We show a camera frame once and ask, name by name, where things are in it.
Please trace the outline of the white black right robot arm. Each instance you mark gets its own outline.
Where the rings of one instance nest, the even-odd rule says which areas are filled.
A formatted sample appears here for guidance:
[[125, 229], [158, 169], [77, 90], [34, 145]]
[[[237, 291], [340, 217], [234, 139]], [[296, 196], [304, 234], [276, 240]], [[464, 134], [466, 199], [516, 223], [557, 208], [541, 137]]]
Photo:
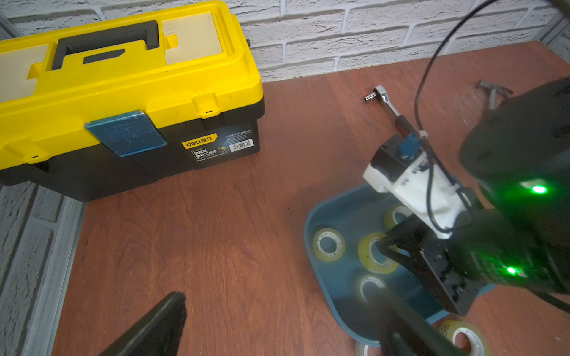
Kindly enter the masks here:
[[569, 293], [569, 79], [506, 99], [466, 137], [460, 162], [478, 200], [439, 225], [412, 216], [379, 250], [411, 271], [454, 314], [487, 284], [526, 289], [567, 312]]

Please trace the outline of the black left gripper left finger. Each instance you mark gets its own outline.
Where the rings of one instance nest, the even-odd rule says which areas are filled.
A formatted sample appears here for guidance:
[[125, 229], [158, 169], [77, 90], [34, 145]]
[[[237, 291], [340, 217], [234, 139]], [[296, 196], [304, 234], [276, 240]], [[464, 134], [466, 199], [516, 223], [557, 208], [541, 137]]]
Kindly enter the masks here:
[[171, 292], [100, 355], [177, 355], [187, 317], [185, 302], [184, 293]]

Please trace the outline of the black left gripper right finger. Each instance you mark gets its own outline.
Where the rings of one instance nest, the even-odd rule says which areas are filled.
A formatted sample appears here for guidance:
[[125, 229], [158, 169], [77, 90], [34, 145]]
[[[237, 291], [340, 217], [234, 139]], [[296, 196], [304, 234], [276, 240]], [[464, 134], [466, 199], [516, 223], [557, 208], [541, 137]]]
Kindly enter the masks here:
[[464, 355], [387, 288], [369, 296], [383, 355]]

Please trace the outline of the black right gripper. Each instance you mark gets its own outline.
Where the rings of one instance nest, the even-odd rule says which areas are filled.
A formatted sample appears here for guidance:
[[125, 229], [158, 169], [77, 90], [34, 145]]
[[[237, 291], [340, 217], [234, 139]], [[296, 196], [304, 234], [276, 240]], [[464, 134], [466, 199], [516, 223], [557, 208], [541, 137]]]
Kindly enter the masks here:
[[378, 242], [384, 256], [410, 271], [444, 309], [466, 316], [488, 284], [469, 280], [440, 240], [417, 216], [395, 225]]

